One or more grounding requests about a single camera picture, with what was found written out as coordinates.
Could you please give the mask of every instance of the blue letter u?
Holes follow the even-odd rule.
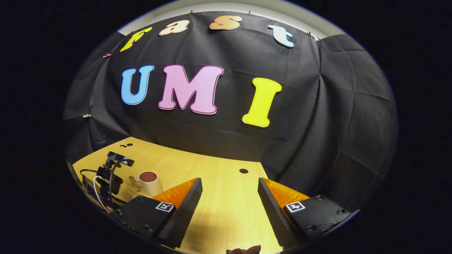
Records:
[[[137,105],[141,103],[146,97],[147,82],[149,80],[149,73],[154,69],[152,65],[145,65],[138,71],[141,73],[140,87],[137,94],[130,92],[130,86],[132,82],[132,76],[135,73],[135,69],[127,69],[122,72],[122,85],[121,85],[121,98],[129,105]]]

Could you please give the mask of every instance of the wrinkled fabric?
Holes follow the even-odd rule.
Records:
[[[395,100],[377,63],[346,34],[316,41],[294,27],[242,13],[234,13],[243,19],[237,29],[209,28],[216,17],[227,14],[231,12],[212,11],[159,21],[142,28],[152,30],[123,52],[119,50],[131,34],[112,35],[82,66],[69,91],[66,159],[74,163],[133,136],[203,155],[259,161],[273,181],[359,209],[386,175],[397,143]],[[186,31],[158,35],[166,25],[184,19],[190,20]],[[288,40],[295,47],[279,44],[270,24],[290,32]],[[105,53],[112,55],[102,58]],[[163,68],[172,64],[182,65],[189,80],[203,66],[224,69],[215,91],[216,114],[181,110],[177,103],[173,110],[158,107]],[[144,65],[154,66],[146,97],[138,105],[125,104],[122,72]],[[282,86],[265,128],[242,122],[257,77]],[[139,79],[136,71],[133,94]],[[82,118],[86,113],[91,117]]]

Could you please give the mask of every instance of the foam letter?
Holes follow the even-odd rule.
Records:
[[[173,101],[174,92],[180,109],[184,110],[191,97],[196,93],[195,102],[190,106],[193,112],[207,115],[217,112],[214,105],[215,87],[218,78],[224,72],[223,68],[204,66],[190,82],[182,65],[166,66],[163,72],[166,73],[166,80],[159,108],[171,110],[176,107]]]
[[[209,25],[210,29],[220,29],[220,30],[233,30],[240,26],[238,21],[242,21],[239,16],[220,16],[215,19],[214,23]]]
[[[273,37],[275,37],[280,44],[287,47],[295,46],[293,42],[287,40],[287,36],[292,37],[292,34],[287,32],[285,28],[273,25],[268,25],[268,27],[273,29]]]
[[[242,117],[242,121],[259,127],[267,127],[270,124],[267,116],[273,97],[281,91],[282,86],[276,81],[264,78],[254,78],[253,85],[256,87],[253,102],[248,114]]]
[[[190,23],[189,20],[176,21],[174,23],[171,23],[171,24],[167,25],[165,29],[160,31],[159,35],[163,36],[163,35],[167,35],[167,34],[170,34],[170,33],[183,32],[183,31],[188,29],[187,26],[188,26],[189,23]]]
[[[149,74],[153,69],[154,66],[145,65],[138,70],[141,73],[141,77],[140,87],[138,88],[137,94],[132,94],[130,92],[130,85],[132,82],[132,76],[135,73],[135,69],[127,69],[122,72],[121,98],[126,104],[137,105],[144,100],[147,92],[147,82],[149,80]]]
[[[119,52],[123,52],[124,50],[132,47],[132,43],[138,41],[141,36],[143,36],[144,33],[149,32],[152,29],[152,27],[150,28],[146,28],[144,30],[141,30],[135,34],[132,35],[132,37],[129,39],[129,41],[126,43],[126,45],[124,45],[124,47],[119,51]]]

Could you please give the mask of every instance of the mug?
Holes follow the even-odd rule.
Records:
[[[135,178],[131,175],[129,176],[130,182],[136,191],[140,191],[143,188],[149,196],[153,197],[157,194],[163,192],[162,185],[160,184],[159,176],[156,172],[152,171],[143,171],[138,175],[139,180],[135,180]]]

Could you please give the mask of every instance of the table surface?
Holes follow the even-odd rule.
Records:
[[[132,146],[121,147],[132,143]],[[117,198],[126,202],[138,195],[148,196],[141,188],[135,191],[129,176],[138,179],[142,171],[158,174],[163,190],[200,177],[202,195],[184,240],[177,251],[197,254],[225,254],[227,249],[247,249],[261,245],[261,254],[282,251],[268,221],[257,187],[259,177],[267,177],[261,163],[230,160],[181,151],[129,137],[104,147],[74,164],[81,181],[81,169],[97,170],[107,160],[109,151],[135,161],[123,165],[115,174],[124,180]],[[83,172],[89,179],[93,172]]]

